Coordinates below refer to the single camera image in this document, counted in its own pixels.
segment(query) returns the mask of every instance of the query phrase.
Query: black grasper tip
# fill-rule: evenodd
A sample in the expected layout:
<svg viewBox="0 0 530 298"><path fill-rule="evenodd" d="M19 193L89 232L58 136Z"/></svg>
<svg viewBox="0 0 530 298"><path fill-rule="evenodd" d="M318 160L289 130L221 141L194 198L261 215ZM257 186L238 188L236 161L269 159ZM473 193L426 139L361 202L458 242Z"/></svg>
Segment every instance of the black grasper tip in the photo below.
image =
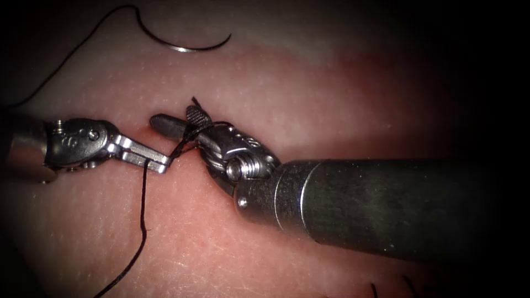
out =
<svg viewBox="0 0 530 298"><path fill-rule="evenodd" d="M149 120L151 127L169 139L182 139L188 123L166 114L157 114Z"/></svg>

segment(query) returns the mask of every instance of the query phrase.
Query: screw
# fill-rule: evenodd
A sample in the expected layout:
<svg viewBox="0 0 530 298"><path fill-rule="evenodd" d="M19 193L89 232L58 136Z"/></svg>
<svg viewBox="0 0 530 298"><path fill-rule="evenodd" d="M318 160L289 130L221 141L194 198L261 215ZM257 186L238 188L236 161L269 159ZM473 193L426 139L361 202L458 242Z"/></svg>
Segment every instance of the screw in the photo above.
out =
<svg viewBox="0 0 530 298"><path fill-rule="evenodd" d="M96 141L99 139L99 132L97 130L91 130L88 133L88 139L91 141Z"/></svg>
<svg viewBox="0 0 530 298"><path fill-rule="evenodd" d="M226 165L226 175L228 179L237 182L241 180L243 173L241 173L241 162L239 159L231 159Z"/></svg>

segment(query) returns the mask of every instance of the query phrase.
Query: black suture thread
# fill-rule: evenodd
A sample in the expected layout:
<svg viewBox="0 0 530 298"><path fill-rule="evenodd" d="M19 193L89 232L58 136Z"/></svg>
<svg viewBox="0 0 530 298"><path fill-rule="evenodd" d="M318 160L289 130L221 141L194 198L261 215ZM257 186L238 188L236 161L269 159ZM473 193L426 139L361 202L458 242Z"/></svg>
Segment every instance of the black suture thread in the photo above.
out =
<svg viewBox="0 0 530 298"><path fill-rule="evenodd" d="M409 286L409 289L412 292L412 297L413 298L420 298L420 296L416 292L416 289L414 289L414 286L413 286L412 282L410 281L410 278L408 276L406 276L406 275L403 275L403 279L405 280L405 282Z"/></svg>
<svg viewBox="0 0 530 298"><path fill-rule="evenodd" d="M197 100L197 98L195 98L195 96L192 97L192 101L193 101L193 103L194 103L196 106L198 106L199 108L201 108L201 109L203 108L203 107L200 106L200 103L199 103L199 101Z"/></svg>
<svg viewBox="0 0 530 298"><path fill-rule="evenodd" d="M182 141L180 141L180 143L177 145L177 147L175 147L175 149L173 150L173 152L171 152L171 154L169 155L169 158L171 159L171 162L173 162L173 160L177 157L179 157L180 155L182 155L184 152L182 151L184 149L184 146L189 143L190 141L193 141L198 134L200 134L202 131L206 130L206 129L209 129L211 127L214 127L214 126L217 126L217 125L228 125L228 126L232 126L232 124L226 122L226 121L215 121L215 122L212 122L212 123L209 123L209 124L206 124L206 125L203 125L201 127L198 127L197 129L193 130L192 132L190 132L189 134L186 134L183 138L182 138Z"/></svg>
<svg viewBox="0 0 530 298"><path fill-rule="evenodd" d="M144 163L144 178L143 178L143 181L142 181L142 207L140 209L140 229L142 230L142 242L140 243L140 247L138 248L138 250L136 251L136 253L132 257L132 259L129 262L129 264L127 265L127 267L125 267L125 269L123 269L123 271L118 276L116 276L116 278L113 281L111 281L103 290L101 290L99 293L97 293L94 296L94 298L99 298L99 297L105 295L105 293L107 293L123 277L125 277L125 275L133 267L134 263L136 263L136 260L140 256L140 253L144 250L145 241L147 240L147 230L145 229L145 188L146 188L145 186L147 184L147 166L149 165L149 162L151 162L151 160L146 159L146 161Z"/></svg>
<svg viewBox="0 0 530 298"><path fill-rule="evenodd" d="M147 35L149 36L152 40L156 41L157 43L161 44L161 45L164 45L166 47L169 47L170 49L172 50L175 50L175 51L178 51L178 52L182 52L182 53L191 53L191 52L199 52L199 51L210 51L210 50L214 50L214 49L217 49L221 46L223 46L225 43L227 43L229 40L230 40L230 37L232 36L232 34L228 35L228 37L223 40L221 43L218 43L216 45L213 45L213 46L208 46L208 47L182 47L182 46L177 46L177 45L174 45L174 44L171 44L170 42L167 42L161 38L159 38L158 36L156 36L155 34L153 34L152 32L150 32L148 30L147 27L145 27L144 25L144 22L142 21L142 18L141 18L141 15L140 15L140 8L136 5L132 5L132 4L125 4L125 5L122 5L122 6L118 6L116 8L114 8L113 10L111 10L110 12L108 12L104 17L101 18L101 20L99 20L99 22L96 24L96 26L94 27L94 29L92 29L92 31L87 35L87 37L85 37L85 39L83 39L77 46L75 46L67 55L66 57L62 60L62 62L59 64L59 66L57 66L57 68L55 68L45 79L44 81L32 92L29 94L28 97L24 98L23 100L17 102L17 103L14 103L14 104L8 104L5 106L5 109L14 109L14 108L17 108L27 102L29 102L30 100L32 100L35 95L37 95L37 93L44 87L44 85L46 85L58 72L59 70L61 70L61 68L66 64L66 62L73 56L73 54L75 54L77 52L77 50L83 46L91 37L92 35L94 35L96 33L96 31L99 29L99 26L101 26L101 24L110 16L112 15L113 13L115 13L116 11L120 10L120 9L123 9L123 8L132 8L134 9L135 13L136 13L136 21L138 22L138 26L140 27L140 29L142 29L142 31Z"/></svg>
<svg viewBox="0 0 530 298"><path fill-rule="evenodd" d="M92 31L78 45L76 45L66 55L66 57L62 60L62 62L43 80L42 83L40 83L40 85L37 86L37 88L33 92L31 92L29 94L29 96L27 96L26 98L24 98L23 100L21 100L21 101L19 101L17 103L8 104L4 108L7 109L7 110L8 109L14 109L14 108L20 107L21 105L24 105L27 102L29 102L30 100L32 100L37 95L37 93L39 93L40 90L59 72L59 70L61 70L63 68L63 66L66 64L66 62L73 56L73 54L75 54L77 52L77 50L81 46L83 46L96 33L96 31L99 29L101 24L109 16L111 16L113 13L115 13L116 11L118 11L120 9L123 9L123 8L132 8L132 9L135 10L135 12L136 12L136 20L138 22L138 25L139 25L140 29L142 29L142 31L147 36L149 36L154 41L156 41L156 42L158 42L158 43L160 43L160 44L162 44L164 46L167 46L167 47L169 47L172 50L176 50L178 52L198 52L198 51L209 51L209 50L217 49L218 47L221 47L225 43L227 43L230 40L230 37L232 36L231 34L228 35L228 37L224 41L222 41L221 43L216 44L214 46L200 47L200 48L180 47L180 46L171 44L171 43L169 43L167 41L164 41L164 40L160 39L158 36L154 35L152 32L150 32L147 29L147 27L145 27L145 25L144 25L144 23L143 23L143 21L141 19L140 8L138 6L135 6L135 5L132 5L132 4L126 4L126 5L118 6L118 7L114 8L114 9L112 9L110 12L108 12L101 20L99 20L99 22L96 24L94 29L92 29ZM200 107L199 102L197 101L197 99L195 99L195 98L193 98L193 99L192 99L193 102L198 107ZM228 125L231 125L230 123L224 123L224 122L218 122L218 123L213 123L213 124L214 125L217 125L217 124L228 124ZM197 132L194 131L190 135L193 136L193 135L199 134L201 131L203 131L204 129L207 129L209 127L210 126L208 126L208 127L200 127L200 128L197 129ZM193 150L193 149L198 147L198 145L195 145L195 146L192 146L192 147L190 147L188 149L183 150L184 146L188 142L189 142L189 140L183 140L183 141L181 141L179 143L179 145L182 144L182 147L180 148L180 150L178 152L176 152L176 150L174 151L174 157L171 158L171 161L173 161L173 159L175 159L176 157L178 157L178 156L180 156L180 155L182 155L182 154L184 154L184 153L186 153L186 152L188 152L190 150ZM97 293L94 297L101 297L106 292L108 292L110 289L112 289L129 272L129 270L133 267L134 263L136 263L136 260L140 256L140 253L144 249L144 245L145 245L145 242L147 240L147 230L145 228L144 216L145 216L145 191L146 191L146 182L147 182L147 166L149 165L149 162L150 162L150 160L147 159L145 161L145 163L144 163L144 176L143 176L141 211L140 211L140 229L142 230L142 241L140 243L140 247L136 251L135 255L133 256L133 258L131 259L131 261L127 265L127 267L125 267L125 269L112 282L110 282L110 284L108 284L103 290L101 290L99 293Z"/></svg>
<svg viewBox="0 0 530 298"><path fill-rule="evenodd" d="M374 298L377 298L377 290L375 289L375 285L370 283L370 286L372 287L372 292L374 293Z"/></svg>

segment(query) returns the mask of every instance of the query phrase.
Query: dark vignette background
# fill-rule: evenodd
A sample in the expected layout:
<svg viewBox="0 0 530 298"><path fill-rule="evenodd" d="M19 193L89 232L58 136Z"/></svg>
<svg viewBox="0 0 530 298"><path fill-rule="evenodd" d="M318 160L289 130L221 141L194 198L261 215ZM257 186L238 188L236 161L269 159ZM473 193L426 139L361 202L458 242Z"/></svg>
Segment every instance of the dark vignette background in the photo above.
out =
<svg viewBox="0 0 530 298"><path fill-rule="evenodd" d="M337 1L327 2L332 6ZM12 86L16 86L24 78L11 75L10 70L16 67L12 61L23 60L25 57L45 59L47 54L39 52L39 44L47 43L50 32L57 32L58 35L65 32L68 20L76 17L70 12L82 13L77 7L90 5L101 3L19 0L4 4L1 18L0 102L12 102L14 99L11 97L14 95L25 96L13 94ZM436 51L450 57L463 70L462 75L472 84L469 89L473 93L466 104L473 106L476 122L482 126L477 129L473 148L468 148L467 151L481 157L496 151L496 142L487 136L498 136L501 133L499 126L493 123L493 102L490 101L491 86L497 83L497 58L491 55L494 52L492 36L499 34L500 29L495 29L495 22L499 22L499 19L493 18L494 9L485 5L484 2L478 5L453 0L376 1L369 5L370 9L384 12L381 15L397 20L411 32L425 38ZM51 70L35 71L44 78ZM46 297L17 248L4 235L4 228L0 228L0 260L3 267L0 270L0 296Z"/></svg>

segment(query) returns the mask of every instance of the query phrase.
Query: metal cylindrical shaft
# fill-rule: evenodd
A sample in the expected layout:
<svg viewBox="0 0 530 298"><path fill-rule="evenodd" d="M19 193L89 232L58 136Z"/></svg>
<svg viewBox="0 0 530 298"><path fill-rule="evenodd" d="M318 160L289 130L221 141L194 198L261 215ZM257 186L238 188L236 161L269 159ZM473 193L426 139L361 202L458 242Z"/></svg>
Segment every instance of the metal cylindrical shaft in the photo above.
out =
<svg viewBox="0 0 530 298"><path fill-rule="evenodd" d="M492 169L430 160L294 161L243 180L247 220L321 244L426 263L484 257L497 225Z"/></svg>
<svg viewBox="0 0 530 298"><path fill-rule="evenodd" d="M0 166L25 179L55 180L57 174L44 166L48 146L44 122L11 113L1 116Z"/></svg>

